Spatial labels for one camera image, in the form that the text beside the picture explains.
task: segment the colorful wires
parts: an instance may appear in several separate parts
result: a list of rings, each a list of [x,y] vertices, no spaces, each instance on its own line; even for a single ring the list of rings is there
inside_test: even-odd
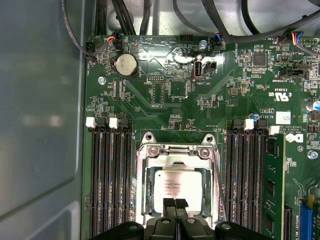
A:
[[[111,43],[112,41],[116,40],[116,37],[110,36],[106,40],[108,41],[108,43]]]
[[[221,33],[219,31],[214,33],[215,36],[217,36],[217,38],[219,39],[219,42],[221,42]]]
[[[302,31],[301,32],[292,32],[291,33],[293,46],[296,46],[297,44],[299,44],[300,38],[301,38],[301,36],[303,34],[304,33]]]

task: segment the white label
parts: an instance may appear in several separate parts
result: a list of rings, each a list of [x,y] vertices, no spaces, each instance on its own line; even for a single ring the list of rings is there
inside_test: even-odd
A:
[[[289,133],[288,135],[285,136],[285,140],[287,140],[289,143],[292,143],[293,141],[296,141],[297,143],[303,143],[304,142],[304,135],[303,134],[292,134]],[[302,151],[301,148],[298,147],[298,151],[302,152],[304,149],[302,147]]]
[[[276,111],[275,112],[275,124],[291,124],[291,112],[290,111]]]

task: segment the mounting screw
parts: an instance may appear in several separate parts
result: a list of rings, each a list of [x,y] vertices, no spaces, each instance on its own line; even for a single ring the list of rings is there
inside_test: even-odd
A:
[[[317,159],[319,157],[319,154],[314,150],[310,150],[310,151],[308,151],[307,157],[309,159],[314,160],[314,159]]]
[[[202,57],[201,54],[198,54],[195,58],[196,58],[198,61],[201,61],[203,57]]]
[[[221,227],[225,230],[230,230],[231,229],[231,226],[229,224],[222,224]]]
[[[209,157],[209,154],[210,154],[210,152],[207,148],[200,149],[200,157],[201,158],[207,158],[207,157]]]
[[[159,149],[155,146],[151,146],[148,150],[148,153],[151,157],[157,156],[159,154]]]
[[[98,83],[99,83],[100,85],[104,85],[106,82],[107,82],[107,79],[106,79],[104,76],[100,76],[100,77],[98,78]]]
[[[187,222],[188,224],[194,224],[194,223],[196,222],[196,220],[194,220],[193,218],[188,218],[188,219],[186,220],[186,222]]]
[[[199,48],[206,49],[208,47],[208,42],[206,40],[201,40],[199,42]]]

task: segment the cable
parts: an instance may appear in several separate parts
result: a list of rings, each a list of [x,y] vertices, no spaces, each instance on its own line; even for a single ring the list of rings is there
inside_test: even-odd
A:
[[[251,21],[248,9],[248,0],[241,0],[241,12],[245,25],[253,35],[259,34],[259,30],[256,28],[254,23]]]
[[[62,10],[62,15],[63,15],[63,21],[64,21],[64,25],[66,27],[66,30],[68,31],[68,34],[72,40],[72,42],[75,44],[75,46],[81,51],[83,52],[84,54],[86,54],[87,56],[91,56],[91,57],[94,57],[100,53],[102,53],[106,46],[109,44],[108,41],[104,42],[101,47],[95,51],[95,52],[90,52],[90,51],[87,51],[85,50],[81,45],[80,43],[77,41],[75,35],[74,35],[74,32],[72,31],[71,29],[71,26],[70,26],[70,23],[69,23],[69,19],[68,19],[68,14],[67,14],[67,9],[66,9],[66,0],[61,0],[61,10]]]
[[[100,1],[95,2],[95,16],[94,16],[94,35],[100,34]]]
[[[213,22],[213,24],[218,28],[218,31],[224,37],[224,40],[228,43],[230,42],[230,34],[227,31],[224,23],[222,22],[219,13],[217,11],[216,5],[213,0],[201,0],[204,6],[206,13],[208,14],[209,18]]]
[[[182,14],[182,12],[180,11],[178,4],[177,4],[177,0],[172,0],[172,4],[173,4],[173,10],[175,12],[175,15],[178,17],[178,19],[187,27],[191,28],[192,30],[196,31],[199,34],[203,34],[209,37],[214,37],[216,34],[213,32],[208,32],[208,31],[204,31],[201,28],[198,28],[197,26],[193,25],[191,22],[189,22],[185,16]]]
[[[298,29],[304,26],[305,24],[311,22],[312,20],[320,17],[320,10],[318,10],[310,14],[309,16],[306,16],[294,23],[278,28],[276,30],[272,30],[272,31],[268,31],[268,32],[260,33],[256,35],[235,36],[235,35],[230,35],[228,31],[226,31],[226,28],[219,16],[219,13],[217,11],[217,8],[213,0],[202,0],[202,4],[206,12],[208,13],[209,17],[211,18],[212,22],[221,32],[222,36],[224,37],[227,43],[251,43],[251,42],[256,42],[262,39],[279,37],[279,36],[282,36],[284,32],[287,30]]]
[[[307,54],[310,54],[310,55],[314,55],[314,56],[320,56],[320,53],[319,52],[315,52],[315,51],[311,51],[303,46],[301,46],[299,43],[295,45],[298,49],[306,52]]]
[[[127,26],[127,23],[124,19],[124,16],[122,14],[122,11],[121,11],[121,8],[118,4],[118,0],[111,0],[112,4],[113,4],[113,7],[114,7],[114,11],[118,17],[118,21],[120,23],[120,26],[121,26],[121,29],[122,29],[122,32],[124,35],[130,35],[129,34],[129,29],[128,29],[128,26]]]
[[[107,35],[107,0],[100,0],[99,22],[100,35]]]
[[[144,0],[143,18],[142,18],[142,22],[141,22],[141,26],[140,26],[139,35],[147,35],[150,12],[151,12],[151,2],[150,2],[150,0]]]
[[[137,35],[135,31],[135,27],[131,21],[130,14],[128,12],[128,8],[126,4],[124,3],[124,0],[117,0],[118,4],[120,6],[121,12],[123,14],[124,20],[126,22],[126,26],[128,27],[130,35]]]

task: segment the blue wire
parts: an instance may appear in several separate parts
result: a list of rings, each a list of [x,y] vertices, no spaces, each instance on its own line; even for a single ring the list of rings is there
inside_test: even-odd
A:
[[[300,38],[301,38],[301,36],[302,36],[302,34],[304,34],[303,32],[300,32],[299,33],[299,35],[297,36],[297,38],[296,38],[296,44],[298,44],[299,43],[299,41],[300,41]]]
[[[219,34],[216,34],[216,36],[218,37],[219,42],[221,42],[221,37],[220,37],[220,35],[219,35]]]

